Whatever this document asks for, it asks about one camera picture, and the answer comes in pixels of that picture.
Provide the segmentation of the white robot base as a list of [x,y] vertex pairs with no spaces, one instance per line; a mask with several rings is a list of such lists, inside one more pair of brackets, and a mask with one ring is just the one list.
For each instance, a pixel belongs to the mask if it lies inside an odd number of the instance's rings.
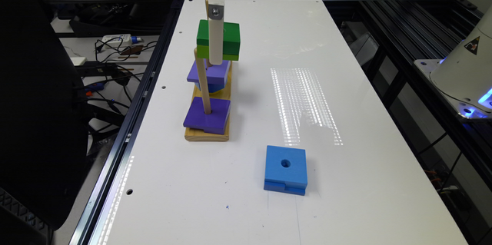
[[443,59],[414,65],[464,119],[491,118],[491,10]]

